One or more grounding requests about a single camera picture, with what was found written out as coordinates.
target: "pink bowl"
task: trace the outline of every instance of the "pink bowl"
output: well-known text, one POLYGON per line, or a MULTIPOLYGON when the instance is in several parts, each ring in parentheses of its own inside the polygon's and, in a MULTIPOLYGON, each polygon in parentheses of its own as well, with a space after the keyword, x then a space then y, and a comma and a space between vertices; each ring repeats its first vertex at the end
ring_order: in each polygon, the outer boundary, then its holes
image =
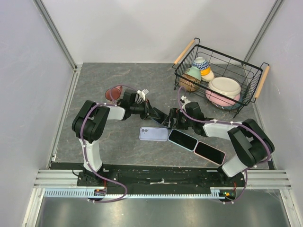
MULTIPOLYGON (((224 98, 223 96, 217 95, 214 92, 211 92, 209 90, 206 90, 205 92, 206 98, 211 101, 212 103, 215 103, 220 106, 231 106, 234 105, 235 102, 232 100, 229 100, 227 98, 224 98)), ((236 95, 235 98, 233 98, 235 101, 240 100, 240 93, 236 95)))

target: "bowl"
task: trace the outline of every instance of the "bowl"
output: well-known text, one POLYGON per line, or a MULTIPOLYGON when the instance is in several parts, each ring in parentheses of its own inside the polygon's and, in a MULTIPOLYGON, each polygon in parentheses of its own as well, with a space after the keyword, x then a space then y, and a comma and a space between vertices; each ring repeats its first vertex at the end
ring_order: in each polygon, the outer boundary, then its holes
POLYGON ((205 70, 201 70, 200 72, 201 72, 201 76, 206 76, 208 73, 210 73, 210 67, 208 67, 207 69, 205 69, 205 70))
POLYGON ((187 70, 185 70, 185 72, 183 72, 183 74, 187 74, 193 78, 196 78, 197 80, 201 80, 201 73, 200 73, 200 69, 198 69, 197 67, 190 67, 187 70))
POLYGON ((200 70, 205 70, 209 68, 209 63, 202 57, 197 57, 194 62, 192 63, 194 67, 197 67, 200 70))
MULTIPOLYGON (((217 95, 216 93, 211 92, 210 90, 206 90, 205 95, 206 95, 206 98, 209 101, 211 101, 213 104, 217 104, 217 105, 222 106, 222 107, 233 106, 236 103, 236 102, 234 102, 232 100, 229 100, 229 99, 227 99, 227 98, 225 98, 223 96, 217 95)), ((235 101, 239 101, 240 100, 240 93, 237 94, 234 97, 234 100, 235 101)))
POLYGON ((203 80, 205 82, 209 82, 209 81, 211 81, 213 79, 214 79, 214 73, 211 70, 210 70, 210 72, 207 75, 201 77, 201 80, 203 80))
MULTIPOLYGON (((196 79, 196 78, 194 78, 194 77, 192 77, 188 74, 183 74, 182 76, 189 79, 192 82, 200 84, 200 81, 198 79, 196 79)), ((193 84, 192 82, 189 82, 189 81, 187 81, 186 79, 183 79, 183 78, 179 79, 179 85, 185 87, 185 90, 190 91, 190 92, 191 91, 196 91, 199 88, 198 85, 193 84)))
POLYGON ((239 83, 227 77, 216 77, 208 85, 211 90, 230 98, 234 98, 241 92, 239 83))
MULTIPOLYGON (((240 96, 239 102, 243 102, 242 96, 240 96)), ((218 107, 222 110, 235 110, 235 109, 238 109, 241 106, 241 104, 239 104, 239 103, 235 103, 234 105, 230 105, 230 106, 220 106, 216 103, 212 103, 212 104, 214 104, 216 107, 218 107)))

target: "gray wall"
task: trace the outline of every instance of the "gray wall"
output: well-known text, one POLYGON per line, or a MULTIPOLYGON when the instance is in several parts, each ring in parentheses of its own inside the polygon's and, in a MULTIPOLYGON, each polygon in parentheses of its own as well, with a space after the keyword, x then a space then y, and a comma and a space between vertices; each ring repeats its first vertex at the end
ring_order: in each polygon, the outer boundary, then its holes
POLYGON ((303 212, 303 1, 286 0, 252 63, 271 65, 258 107, 277 165, 289 175, 303 212))
POLYGON ((43 2, 73 58, 82 64, 172 63, 194 37, 204 46, 244 58, 275 0, 43 2))
POLYGON ((0 1, 0 226, 22 224, 71 76, 33 1, 0 1))

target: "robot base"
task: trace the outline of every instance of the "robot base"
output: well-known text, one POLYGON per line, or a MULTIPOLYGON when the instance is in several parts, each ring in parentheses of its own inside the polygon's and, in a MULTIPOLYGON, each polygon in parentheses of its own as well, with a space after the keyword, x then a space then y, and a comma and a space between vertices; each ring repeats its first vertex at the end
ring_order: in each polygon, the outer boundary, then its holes
MULTIPOLYGON (((78 163, 53 163, 52 169, 82 169, 78 163)), ((128 194, 201 194, 209 193, 211 187, 243 187, 245 180, 239 173, 224 178, 215 168, 130 166, 103 164, 99 173, 111 180, 123 183, 128 194)), ((77 186, 100 187, 104 182, 92 172, 79 173, 77 186)), ((111 182, 106 185, 107 194, 123 194, 124 189, 111 182)))

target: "wire basket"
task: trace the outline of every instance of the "wire basket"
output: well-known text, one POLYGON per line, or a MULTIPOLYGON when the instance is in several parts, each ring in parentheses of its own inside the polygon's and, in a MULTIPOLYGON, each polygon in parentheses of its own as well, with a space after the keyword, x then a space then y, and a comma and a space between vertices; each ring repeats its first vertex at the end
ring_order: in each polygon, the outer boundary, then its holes
POLYGON ((175 88, 178 86, 186 87, 187 91, 194 93, 197 96, 205 98, 208 102, 212 102, 220 109, 234 112, 234 117, 240 112, 240 110, 248 105, 250 102, 255 102, 258 98, 267 73, 269 71, 269 64, 262 63, 260 67, 241 61, 227 54, 215 51, 205 46, 200 45, 200 39, 193 39, 185 50, 174 62, 172 66, 175 69, 175 88), (188 49, 198 40, 196 44, 181 61, 178 62, 185 55, 188 49), (237 81, 241 87, 240 93, 237 97, 231 98, 224 96, 216 91, 211 90, 208 87, 208 82, 197 80, 189 80, 188 77, 183 74, 188 68, 192 66, 192 62, 197 57, 203 57, 209 62, 211 71, 214 73, 214 77, 227 77, 237 81), (263 65, 266 64, 267 68, 263 73, 263 65))

